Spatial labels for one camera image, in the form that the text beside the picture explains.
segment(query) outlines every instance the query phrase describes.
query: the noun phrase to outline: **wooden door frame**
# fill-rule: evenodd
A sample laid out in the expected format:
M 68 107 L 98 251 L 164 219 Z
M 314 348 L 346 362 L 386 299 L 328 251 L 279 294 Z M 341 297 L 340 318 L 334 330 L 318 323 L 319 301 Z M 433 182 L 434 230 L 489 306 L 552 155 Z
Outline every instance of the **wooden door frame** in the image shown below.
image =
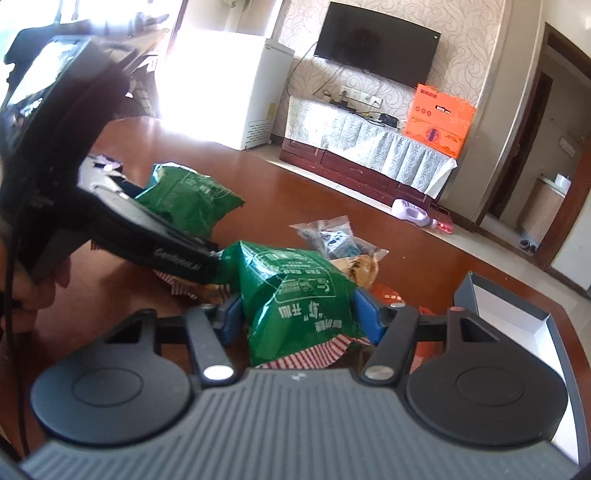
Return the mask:
M 577 67 L 586 77 L 591 80 L 591 58 L 587 54 L 578 48 L 573 42 L 565 37 L 561 32 L 556 30 L 552 25 L 546 23 L 544 29 L 544 38 L 542 43 L 543 52 L 545 46 L 549 46 L 560 53 L 570 63 Z M 541 77 L 541 62 L 538 62 L 538 67 L 534 77 L 534 83 L 530 92 L 530 96 L 525 106 L 524 116 L 519 125 L 515 141 L 509 152 L 509 158 L 503 165 L 501 173 L 495 182 L 495 186 L 491 191 L 491 195 L 485 203 L 478 219 L 477 225 L 480 225 L 484 220 L 485 215 L 488 213 L 491 205 L 497 195 L 499 188 L 503 182 L 503 179 L 509 171 L 510 158 L 513 158 L 513 152 L 517 149 L 517 144 L 521 135 L 523 134 L 525 123 L 529 115 L 531 114 L 535 91 L 538 88 Z M 551 268 L 552 262 L 556 255 L 560 251 L 560 248 L 564 244 L 570 231 L 574 227 L 574 223 L 577 221 L 587 196 L 591 188 L 591 142 L 588 142 L 584 149 L 581 159 L 577 165 L 577 169 L 573 175 L 572 185 L 569 188 L 568 193 L 560 207 L 560 210 L 554 218 L 554 222 L 550 226 L 546 233 L 540 247 L 537 249 L 533 256 L 534 262 L 543 270 Z
M 549 82 L 549 86 L 547 86 L 544 91 L 541 91 L 540 87 L 543 85 L 543 82 Z M 550 98 L 553 82 L 554 80 L 552 77 L 542 72 L 540 66 L 538 65 L 538 70 L 535 77 L 535 88 L 532 88 L 530 102 L 528 104 L 529 113 L 527 116 L 524 116 L 524 120 L 520 125 L 519 134 L 517 137 L 515 137 L 515 142 L 511 149 L 514 155 L 508 158 L 507 162 L 505 162 L 505 174 L 501 177 L 497 192 L 492 198 L 491 205 L 489 206 L 488 211 L 493 212 L 493 215 L 499 219 L 507 207 L 519 177 L 521 177 L 525 163 L 530 157 L 531 149 L 534 146 L 534 142 L 538 134 L 538 130 L 540 129 L 546 106 L 548 104 L 548 99 Z M 544 96 L 542 99 L 544 104 L 543 108 L 539 108 L 540 106 L 537 105 L 536 98 L 538 97 L 539 93 Z M 528 132 L 526 129 L 528 129 L 530 122 L 533 122 L 533 130 Z

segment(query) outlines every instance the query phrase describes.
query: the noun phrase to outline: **orange cardboard box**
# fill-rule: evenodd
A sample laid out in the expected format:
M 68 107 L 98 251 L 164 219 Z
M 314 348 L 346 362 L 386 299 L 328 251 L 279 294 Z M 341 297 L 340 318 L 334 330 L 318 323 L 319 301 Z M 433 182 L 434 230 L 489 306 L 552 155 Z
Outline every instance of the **orange cardboard box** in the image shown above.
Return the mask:
M 418 85 L 404 135 L 457 158 L 475 113 L 476 109 L 461 98 Z

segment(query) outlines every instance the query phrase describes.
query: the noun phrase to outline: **doorway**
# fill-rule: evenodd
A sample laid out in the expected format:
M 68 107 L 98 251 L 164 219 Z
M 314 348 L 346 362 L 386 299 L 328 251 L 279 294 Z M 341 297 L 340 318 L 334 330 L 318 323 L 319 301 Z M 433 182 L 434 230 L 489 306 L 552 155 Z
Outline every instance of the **doorway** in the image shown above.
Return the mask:
M 589 195 L 590 139 L 591 59 L 546 24 L 524 118 L 480 231 L 557 274 L 553 262 Z

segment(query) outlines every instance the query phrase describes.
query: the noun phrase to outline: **finger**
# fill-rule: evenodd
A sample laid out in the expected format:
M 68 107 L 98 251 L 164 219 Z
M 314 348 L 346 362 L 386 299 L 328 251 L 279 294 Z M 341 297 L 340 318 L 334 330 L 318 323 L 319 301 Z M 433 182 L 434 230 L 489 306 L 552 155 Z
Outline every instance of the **finger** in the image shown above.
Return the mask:
M 29 310 L 17 309 L 12 312 L 12 331 L 13 333 L 27 333 L 33 330 L 37 320 L 37 312 Z M 6 321 L 2 317 L 0 326 L 6 329 Z
M 0 288 L 4 291 L 5 274 L 7 261 L 7 249 L 4 242 L 0 241 Z M 31 277 L 19 263 L 15 266 L 15 272 L 12 280 L 12 298 L 17 300 L 26 300 L 37 295 L 37 288 L 31 280 Z
M 46 309 L 56 299 L 56 283 L 53 275 L 37 284 L 38 294 L 31 299 L 23 300 L 22 308 L 25 310 Z
M 68 257 L 59 267 L 56 268 L 54 276 L 56 283 L 61 288 L 66 288 L 70 284 L 70 272 L 72 270 L 72 260 Z

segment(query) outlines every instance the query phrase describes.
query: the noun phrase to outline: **silver bolt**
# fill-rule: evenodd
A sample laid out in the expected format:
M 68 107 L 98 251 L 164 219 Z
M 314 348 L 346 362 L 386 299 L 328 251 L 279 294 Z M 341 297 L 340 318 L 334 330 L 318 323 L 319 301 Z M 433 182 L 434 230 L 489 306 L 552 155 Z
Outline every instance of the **silver bolt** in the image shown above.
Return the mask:
M 227 380 L 234 374 L 234 369 L 228 365 L 211 365 L 203 370 L 203 376 L 210 380 Z
M 373 365 L 367 367 L 363 374 L 370 380 L 383 381 L 390 380 L 394 376 L 394 370 L 386 365 Z

